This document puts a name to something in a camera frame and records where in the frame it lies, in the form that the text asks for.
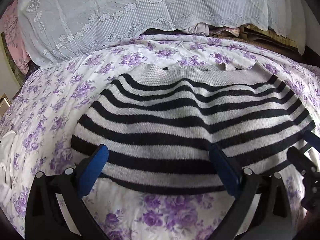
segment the metal bolt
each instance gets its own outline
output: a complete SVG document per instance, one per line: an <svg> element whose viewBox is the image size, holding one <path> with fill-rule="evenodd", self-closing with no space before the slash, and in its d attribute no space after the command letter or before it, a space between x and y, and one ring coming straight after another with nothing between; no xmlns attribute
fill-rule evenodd
<svg viewBox="0 0 320 240"><path fill-rule="evenodd" d="M64 171L65 174L67 175L70 175L73 173L73 168L67 168L65 171Z"/></svg>
<svg viewBox="0 0 320 240"><path fill-rule="evenodd" d="M249 168L244 168L243 172L244 172L244 174L247 174L247 175L251 175L252 174L252 170L249 169Z"/></svg>
<svg viewBox="0 0 320 240"><path fill-rule="evenodd" d="M278 172L275 172L275 174L273 174L273 176L275 176L277 179L281 179L281 175Z"/></svg>
<svg viewBox="0 0 320 240"><path fill-rule="evenodd" d="M37 172L36 177L39 179L39 178L42 177L42 175L43 175L43 172L42 172L42 171L39 171L39 172Z"/></svg>

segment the ribbed hem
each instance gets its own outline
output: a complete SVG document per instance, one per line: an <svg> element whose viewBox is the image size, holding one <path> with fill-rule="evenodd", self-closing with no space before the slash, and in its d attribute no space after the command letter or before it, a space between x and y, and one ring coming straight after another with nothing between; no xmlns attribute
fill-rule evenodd
<svg viewBox="0 0 320 240"><path fill-rule="evenodd" d="M250 70L225 71L217 70L216 66L209 64L181 66L179 69L163 70L157 65L145 63L137 66L130 75L141 85L168 85L187 78L214 87L233 84L254 85L260 82L267 82L272 76L259 64L255 64Z"/></svg>

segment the floral bedsheet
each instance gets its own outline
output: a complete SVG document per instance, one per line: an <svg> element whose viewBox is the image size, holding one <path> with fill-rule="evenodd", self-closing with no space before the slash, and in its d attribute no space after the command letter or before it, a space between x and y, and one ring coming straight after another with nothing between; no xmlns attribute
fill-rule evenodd
<svg viewBox="0 0 320 240"><path fill-rule="evenodd" d="M317 127L320 122L320 71L287 57L236 41L188 35L149 35L115 42L102 50L47 66L33 73L0 120L0 137L9 130L21 134L14 155L12 199L1 207L24 236L28 193L38 171L60 174L79 156L71 149L71 136L81 115L111 80L141 62L160 67L179 64L225 64L250 68L259 62L283 80L302 100ZM319 154L310 150L314 162ZM297 226L303 218L300 201L302 177L292 166L281 171ZM218 226L234 198L227 192L193 196L150 195L128 190L109 179L98 179L83 198L88 210L112 240L205 240ZM60 207L76 232L62 198ZM253 216L255 199L241 231Z"/></svg>

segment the pink fabric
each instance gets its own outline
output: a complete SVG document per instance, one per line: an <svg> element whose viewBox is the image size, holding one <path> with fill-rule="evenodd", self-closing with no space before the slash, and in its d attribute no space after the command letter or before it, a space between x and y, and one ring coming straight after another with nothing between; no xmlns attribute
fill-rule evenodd
<svg viewBox="0 0 320 240"><path fill-rule="evenodd" d="M18 0L4 12L4 35L10 54L23 74L27 74L30 57L24 46L18 23Z"/></svg>

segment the sweater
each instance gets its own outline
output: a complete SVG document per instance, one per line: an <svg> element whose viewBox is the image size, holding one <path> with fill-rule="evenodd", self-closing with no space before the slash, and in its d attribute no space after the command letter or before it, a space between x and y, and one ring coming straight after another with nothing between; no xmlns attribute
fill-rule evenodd
<svg viewBox="0 0 320 240"><path fill-rule="evenodd" d="M100 177L164 195L224 187L209 161L217 143L241 167L280 171L286 152L315 123L292 90L256 64L221 71L210 65L161 69L141 64L114 79L78 121L72 148L90 156L102 143L109 159Z"/></svg>

